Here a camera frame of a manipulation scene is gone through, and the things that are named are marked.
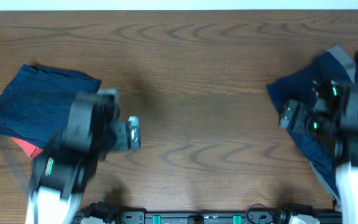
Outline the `dark blue denim shorts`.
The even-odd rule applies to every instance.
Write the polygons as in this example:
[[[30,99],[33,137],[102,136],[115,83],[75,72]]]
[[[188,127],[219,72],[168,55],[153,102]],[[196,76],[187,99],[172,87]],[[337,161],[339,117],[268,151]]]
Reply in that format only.
[[[23,65],[0,95],[0,135],[43,148],[66,125],[76,95],[100,85],[83,72]]]

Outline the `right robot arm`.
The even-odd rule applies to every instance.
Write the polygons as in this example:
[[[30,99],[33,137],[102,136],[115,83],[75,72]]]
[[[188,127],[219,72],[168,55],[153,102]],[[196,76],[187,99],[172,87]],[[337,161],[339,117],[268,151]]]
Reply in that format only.
[[[311,106],[288,100],[279,125],[325,143],[334,159],[342,221],[358,223],[358,85],[328,80],[314,92]]]

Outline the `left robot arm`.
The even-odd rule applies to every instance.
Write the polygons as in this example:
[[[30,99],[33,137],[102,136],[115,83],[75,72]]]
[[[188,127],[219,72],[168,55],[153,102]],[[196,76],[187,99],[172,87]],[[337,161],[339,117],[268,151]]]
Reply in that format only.
[[[80,210],[88,182],[110,152],[140,148],[139,119],[121,121],[115,89],[79,93],[66,126],[32,162],[26,223],[119,223],[105,203]]]

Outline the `navy garment with grey trim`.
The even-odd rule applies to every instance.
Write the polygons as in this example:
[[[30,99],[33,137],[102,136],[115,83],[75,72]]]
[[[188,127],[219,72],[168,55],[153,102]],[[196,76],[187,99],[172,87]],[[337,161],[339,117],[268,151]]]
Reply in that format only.
[[[351,59],[336,45],[306,68],[266,86],[273,106],[324,189],[345,206],[336,168],[358,167],[358,51]]]

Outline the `red folded t-shirt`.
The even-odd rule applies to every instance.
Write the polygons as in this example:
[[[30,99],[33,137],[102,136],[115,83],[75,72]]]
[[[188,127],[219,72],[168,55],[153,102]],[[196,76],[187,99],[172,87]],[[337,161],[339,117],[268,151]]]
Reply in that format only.
[[[11,149],[10,143],[13,142],[19,146],[29,158],[35,158],[43,152],[43,149],[19,138],[0,136],[0,146],[5,149]]]

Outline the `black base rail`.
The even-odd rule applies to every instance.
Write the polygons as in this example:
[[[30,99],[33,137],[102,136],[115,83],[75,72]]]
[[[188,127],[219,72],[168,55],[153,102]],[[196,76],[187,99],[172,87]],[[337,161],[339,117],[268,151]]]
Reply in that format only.
[[[267,208],[253,204],[245,211],[148,212],[120,211],[104,202],[92,203],[74,216],[72,224],[286,224],[292,215],[310,215],[321,224],[341,224],[342,215],[334,210],[315,210],[311,206],[289,204]]]

